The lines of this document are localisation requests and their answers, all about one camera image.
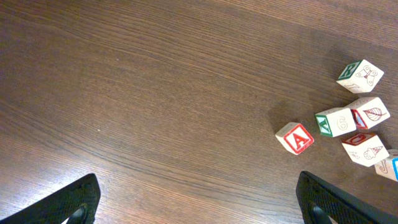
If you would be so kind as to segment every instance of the alphabet block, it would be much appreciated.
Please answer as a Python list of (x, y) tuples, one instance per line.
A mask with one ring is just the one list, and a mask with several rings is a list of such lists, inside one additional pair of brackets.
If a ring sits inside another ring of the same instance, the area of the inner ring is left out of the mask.
[(275, 137), (289, 152), (298, 155), (313, 143), (312, 136), (300, 123), (289, 122)]
[(382, 70), (364, 59), (347, 65), (337, 83), (352, 93), (369, 93), (383, 75)]
[(343, 147), (353, 162), (370, 167), (389, 156), (379, 136), (358, 133), (343, 141)]
[(359, 129), (369, 129), (390, 117), (390, 113), (378, 97), (359, 98), (346, 108), (351, 109)]
[(398, 150), (387, 150), (389, 157), (374, 165), (376, 173), (398, 182)]
[(349, 108), (332, 108), (315, 115), (321, 135), (336, 137), (356, 130)]

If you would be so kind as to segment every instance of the wooden table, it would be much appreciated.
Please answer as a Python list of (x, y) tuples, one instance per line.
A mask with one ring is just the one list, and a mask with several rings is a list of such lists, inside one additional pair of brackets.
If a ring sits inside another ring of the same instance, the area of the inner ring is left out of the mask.
[[(382, 211), (398, 183), (351, 162), (314, 113), (358, 98), (335, 82), (366, 58), (397, 148), (398, 2), (0, 2), (0, 218), (88, 173), (96, 223), (303, 223), (308, 170)], [(302, 123), (295, 156), (274, 134)]]

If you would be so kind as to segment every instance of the red letter a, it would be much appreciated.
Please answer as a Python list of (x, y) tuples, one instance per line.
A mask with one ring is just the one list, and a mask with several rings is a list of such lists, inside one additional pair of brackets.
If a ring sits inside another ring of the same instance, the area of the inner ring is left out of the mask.
[(303, 138), (299, 136), (298, 134), (293, 133), (293, 138), (294, 141), (296, 141), (297, 149), (300, 149), (303, 147), (307, 142), (309, 142), (309, 139)]

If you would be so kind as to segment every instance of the textured black pad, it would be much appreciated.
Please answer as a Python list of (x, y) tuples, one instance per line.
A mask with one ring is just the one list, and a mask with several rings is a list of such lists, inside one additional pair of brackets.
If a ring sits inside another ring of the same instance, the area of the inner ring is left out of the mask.
[(398, 223), (398, 218), (381, 212), (321, 178), (303, 171), (298, 178), (296, 195), (306, 224)]
[(93, 223), (101, 192), (94, 174), (88, 174), (54, 194), (0, 221), (8, 223)]

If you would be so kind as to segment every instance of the butterfly drawing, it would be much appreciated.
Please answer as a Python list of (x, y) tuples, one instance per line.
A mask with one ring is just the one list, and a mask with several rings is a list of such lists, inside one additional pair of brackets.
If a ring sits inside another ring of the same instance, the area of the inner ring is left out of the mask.
[(368, 85), (373, 86), (374, 77), (377, 76), (377, 71), (371, 70), (369, 65), (363, 67), (363, 69), (355, 74), (357, 77), (364, 77), (368, 82)]
[(385, 113), (382, 113), (380, 108), (372, 108), (370, 110), (364, 110), (364, 112), (371, 121), (378, 121), (381, 116), (385, 115)]

